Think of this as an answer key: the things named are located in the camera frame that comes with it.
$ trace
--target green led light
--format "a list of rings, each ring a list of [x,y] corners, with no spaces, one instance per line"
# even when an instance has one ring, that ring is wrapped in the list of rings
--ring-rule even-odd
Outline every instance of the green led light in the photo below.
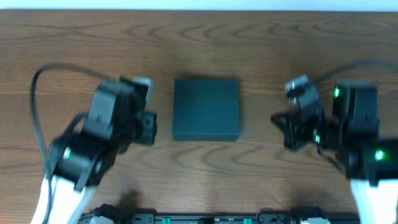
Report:
[[[70,150],[70,148],[67,147],[67,148],[65,149],[65,151],[63,152],[63,159],[69,159],[71,151],[72,151],[72,150]]]
[[[319,143],[321,141],[321,137],[319,135],[315,136],[315,142]]]
[[[335,97],[337,97],[339,95],[339,89],[335,88]]]
[[[70,150],[68,151],[67,159],[69,159],[69,157],[70,157]]]
[[[386,156],[386,154],[381,149],[378,149],[376,151],[376,153],[374,154],[374,158],[377,161],[380,161],[380,160],[384,159],[385,156]]]

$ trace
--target white wall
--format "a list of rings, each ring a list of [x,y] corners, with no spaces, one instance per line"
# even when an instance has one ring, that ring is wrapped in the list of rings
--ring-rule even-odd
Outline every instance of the white wall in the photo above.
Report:
[[[398,11],[398,0],[0,0],[3,9]]]

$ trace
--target wooden table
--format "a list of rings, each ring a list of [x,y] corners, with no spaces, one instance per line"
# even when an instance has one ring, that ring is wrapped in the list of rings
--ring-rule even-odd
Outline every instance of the wooden table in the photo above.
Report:
[[[313,146],[284,149],[269,121],[286,110],[284,83],[361,58],[398,61],[398,15],[339,12],[1,11],[0,223],[27,223],[39,198],[42,163],[28,104],[32,73],[70,62],[112,77],[150,77],[158,114],[152,147],[116,159],[89,208],[102,203],[158,212],[250,212],[318,205],[355,212],[349,182]],[[174,142],[174,78],[240,79],[242,131],[236,143]],[[398,77],[366,68],[318,88],[328,111],[337,79],[379,86],[381,134],[398,135]],[[48,72],[39,81],[47,144],[79,111],[99,80]]]

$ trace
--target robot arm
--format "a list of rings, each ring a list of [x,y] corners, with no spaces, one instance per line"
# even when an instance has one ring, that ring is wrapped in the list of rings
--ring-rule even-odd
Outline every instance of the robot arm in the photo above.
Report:
[[[361,223],[395,223],[398,200],[398,139],[379,139],[377,88],[360,81],[335,86],[333,117],[326,118],[314,83],[306,76],[285,86],[298,108],[275,114],[271,121],[283,132],[284,146],[298,151],[308,142],[335,151],[337,166],[351,180]]]
[[[132,142],[151,145],[156,114],[145,111],[152,84],[147,78],[130,82],[104,80],[95,91],[89,113],[77,116],[50,145],[52,209],[49,224],[76,224],[94,197],[97,186],[117,153]],[[84,118],[80,133],[73,128]],[[43,180],[32,223],[44,220],[49,202],[49,180]]]

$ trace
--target black box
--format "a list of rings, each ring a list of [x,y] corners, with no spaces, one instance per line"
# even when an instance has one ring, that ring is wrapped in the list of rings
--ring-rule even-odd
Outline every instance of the black box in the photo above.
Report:
[[[237,140],[238,81],[176,79],[173,136],[176,141]]]

